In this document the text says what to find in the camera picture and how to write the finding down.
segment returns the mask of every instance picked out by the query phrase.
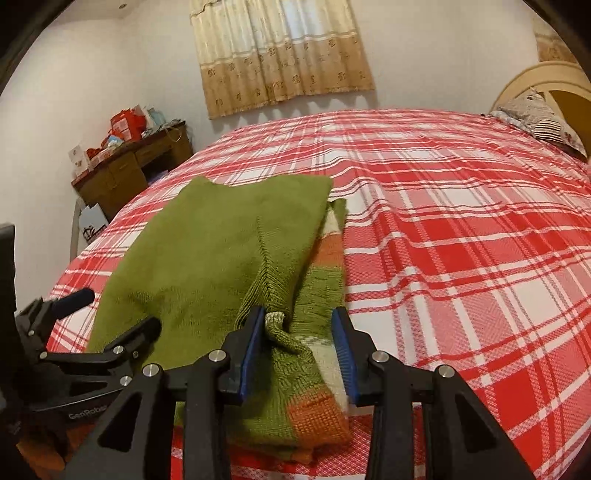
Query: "plaid fabric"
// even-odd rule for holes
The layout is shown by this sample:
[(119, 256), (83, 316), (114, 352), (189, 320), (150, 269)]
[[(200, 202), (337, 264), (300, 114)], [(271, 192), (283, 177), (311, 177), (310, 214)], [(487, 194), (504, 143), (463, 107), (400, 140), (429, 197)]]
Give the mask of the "plaid fabric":
[[(540, 479), (558, 478), (591, 430), (591, 184), (586, 166), (495, 119), (341, 111), (241, 128), (137, 196), (74, 260), (54, 297), (100, 292), (146, 222), (196, 175), (240, 185), (333, 177), (347, 198), (347, 307), (379, 349), (453, 365)], [(59, 323), (54, 351), (83, 351), (96, 304)], [(371, 411), (313, 466), (232, 450), (235, 478), (362, 475)], [(417, 477), (424, 450), (417, 435)], [(173, 446), (179, 478), (181, 434)]]

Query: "beige curtain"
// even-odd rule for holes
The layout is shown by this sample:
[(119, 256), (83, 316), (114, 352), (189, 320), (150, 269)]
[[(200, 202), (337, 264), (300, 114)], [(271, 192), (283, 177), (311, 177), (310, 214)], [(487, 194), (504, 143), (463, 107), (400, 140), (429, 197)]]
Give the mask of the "beige curtain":
[(191, 0), (209, 118), (373, 90), (348, 0)]

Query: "silver bolt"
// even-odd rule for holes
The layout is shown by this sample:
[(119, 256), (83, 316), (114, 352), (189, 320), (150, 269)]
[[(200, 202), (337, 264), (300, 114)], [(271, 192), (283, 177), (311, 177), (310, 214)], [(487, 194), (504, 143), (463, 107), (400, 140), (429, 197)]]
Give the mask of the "silver bolt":
[(226, 352), (223, 350), (213, 350), (207, 356), (212, 362), (221, 362), (226, 358)]
[(456, 371), (449, 365), (441, 365), (437, 369), (437, 373), (439, 373), (439, 375), (441, 375), (443, 378), (451, 378), (456, 374)]
[(146, 365), (143, 369), (142, 369), (142, 373), (146, 376), (146, 377), (153, 377), (154, 375), (156, 375), (158, 372), (160, 371), (160, 367), (156, 364), (149, 364)]
[(377, 362), (379, 364), (386, 363), (388, 360), (390, 360), (390, 356), (386, 352), (382, 352), (381, 350), (372, 353), (371, 358), (374, 360), (374, 362)]

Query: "wooden desk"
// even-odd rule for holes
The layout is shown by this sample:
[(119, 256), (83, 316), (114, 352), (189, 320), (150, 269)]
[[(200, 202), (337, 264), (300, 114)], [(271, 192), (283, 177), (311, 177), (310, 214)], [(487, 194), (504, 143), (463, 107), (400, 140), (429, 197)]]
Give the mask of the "wooden desk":
[(158, 171), (172, 170), (187, 161), (193, 149), (185, 122), (138, 142), (126, 142), (94, 170), (72, 182), (88, 206), (99, 204), (108, 221), (138, 193)]

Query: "knitted garment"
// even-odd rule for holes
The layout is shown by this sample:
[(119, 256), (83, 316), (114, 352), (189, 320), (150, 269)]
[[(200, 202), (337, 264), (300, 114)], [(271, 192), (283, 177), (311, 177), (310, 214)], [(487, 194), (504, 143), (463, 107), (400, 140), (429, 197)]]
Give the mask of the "knitted garment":
[(109, 279), (89, 352), (146, 316), (162, 321), (144, 363), (193, 363), (267, 308), (268, 345), (245, 404), (226, 409), (228, 439), (311, 461), (346, 443), (346, 396), (330, 333), (343, 304), (345, 201), (328, 177), (278, 176), (239, 187), (198, 177), (154, 216)]

